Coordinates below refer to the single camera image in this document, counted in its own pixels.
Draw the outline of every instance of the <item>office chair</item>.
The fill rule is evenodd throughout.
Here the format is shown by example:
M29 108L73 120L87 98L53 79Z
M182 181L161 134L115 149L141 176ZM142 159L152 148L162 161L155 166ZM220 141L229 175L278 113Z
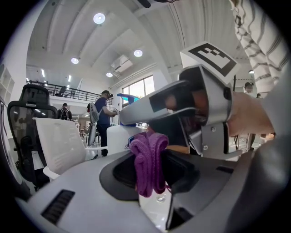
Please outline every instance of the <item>office chair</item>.
M7 108L8 122L18 154L18 169L23 178L32 182L36 189L44 186L49 179L42 172L46 161L33 118L57 118L57 109L49 104L47 89L27 84L23 87L19 101L10 102Z
M66 87L63 86L63 87L60 89L60 92L59 92L58 94L55 94L55 96L63 97L63 94L65 93L65 89L66 89Z

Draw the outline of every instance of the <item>screw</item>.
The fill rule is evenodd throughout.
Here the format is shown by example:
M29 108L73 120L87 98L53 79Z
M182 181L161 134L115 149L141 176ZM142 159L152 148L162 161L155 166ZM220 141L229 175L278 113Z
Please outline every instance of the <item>screw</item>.
M162 204L165 200L166 200L166 197L165 196L157 197L156 198L156 202L158 202L159 204Z

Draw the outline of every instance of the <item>backpack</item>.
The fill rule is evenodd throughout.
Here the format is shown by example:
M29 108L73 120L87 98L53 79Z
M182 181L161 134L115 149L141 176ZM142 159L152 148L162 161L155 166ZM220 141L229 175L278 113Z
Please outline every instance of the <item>backpack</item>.
M66 109L66 110L64 111L64 109L61 108L60 110L61 110L61 112L62 112L62 115L60 116L61 120L69 121L69 120L70 120L70 119L68 118L68 111L69 111L69 109Z

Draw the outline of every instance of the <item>ceiling light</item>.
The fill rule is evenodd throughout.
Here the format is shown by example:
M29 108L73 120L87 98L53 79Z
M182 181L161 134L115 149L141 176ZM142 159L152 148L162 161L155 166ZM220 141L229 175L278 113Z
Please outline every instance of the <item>ceiling light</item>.
M102 14L102 13L98 13L98 14L94 15L94 17L93 17L93 21L94 21L96 24L102 24L102 23L104 23L104 21L105 21L105 15Z
M134 55L137 57L142 56L142 51L141 50L135 50Z
M78 64L78 63L79 63L79 59L73 57L73 58L71 59L71 62L72 62L73 64Z

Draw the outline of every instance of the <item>ceiling beam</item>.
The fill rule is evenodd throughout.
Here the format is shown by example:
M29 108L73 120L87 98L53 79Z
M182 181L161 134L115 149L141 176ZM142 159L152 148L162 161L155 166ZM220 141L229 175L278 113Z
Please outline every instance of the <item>ceiling beam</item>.
M179 23L178 13L177 13L176 9L174 8L174 5L170 4L170 5L168 5L168 7L169 7L170 13L173 17L173 20L175 22L175 27L176 27L176 30L177 30L178 35L179 35L180 45L181 45L181 48L183 50L183 49L185 49L185 42L184 42L184 37L183 37L183 33L182 33L182 27L181 27L181 24Z
M173 74L173 73L180 72L182 69L183 69L183 65L181 64L181 65L169 68L168 71L169 71L170 74Z
M105 16L106 16L106 22L104 22L103 24L108 24L109 20L113 18L113 14L109 13L109 14L106 14ZM102 26L104 26L104 25L97 24L96 28L88 36L88 39L86 40L86 42L84 43L83 47L81 48L81 50L79 52L80 58L82 58L82 56L84 55L84 52L87 50L87 48L90 45L90 43L92 42L93 38L96 36L98 31L102 28Z
M200 42L200 40L195 40L197 36L196 19L194 17L195 15L192 12L191 2L193 4L196 3L196 1L184 0L183 4L181 4L181 10L182 10L181 15L185 16L186 25L191 25L190 27L187 28L187 31L184 31L186 47Z
M73 34L77 28L77 25L79 24L82 16L84 15L84 13L90 8L90 5L94 2L94 0L87 0L85 2L85 4L82 6L81 10L79 11L79 13L77 14L74 22L71 25L71 28L68 32L68 35L65 39L65 44L64 44L64 48L63 48L63 53L67 52L68 50L68 46L73 38Z
M159 8L161 8L161 7L165 7L165 6L167 6L167 5L168 5L168 4L167 4L167 3L164 3L164 2L153 2L153 3L151 4L151 7L150 7L150 8L142 7L142 8L140 8L140 9L136 10L136 11L134 12L134 15L135 15L136 17L141 17L142 15L145 15L145 14L151 12L152 10L159 9Z
M148 31L144 24L128 9L120 0L106 0L104 5L108 7L116 16L118 16L124 23L140 38L146 49L150 52L153 62L156 62L165 79L171 83L171 77L168 72L164 57L161 54L159 46L157 46L156 35L153 31Z
M114 74L114 76L115 76L116 78L118 78L119 80L121 79L121 76L120 76L118 73L113 72L113 74Z
M130 29L125 30L124 32L120 33L116 38L114 38L110 44L104 48L104 50L97 56L97 58L95 59L95 61L93 62L91 67L94 67L96 64L98 64L98 60L111 48L111 46L124 34L128 33Z
M240 64L250 64L250 60L248 58L235 58L235 60Z
M213 21L213 9L212 9L212 4L213 2L209 2L209 1L204 1L205 4L205 14L206 14L206 26L207 26L207 33L206 33L206 40L208 42L211 42L211 35L212 35L212 21Z
M50 46L51 46L55 25L56 25L56 22L57 22L57 18L59 16L60 12L61 12L61 8L64 5L65 1L66 0L60 0L58 2L58 5L55 8L53 17L51 18L49 34L48 34L48 38L47 38L47 42L46 42L46 50L47 51L50 51Z

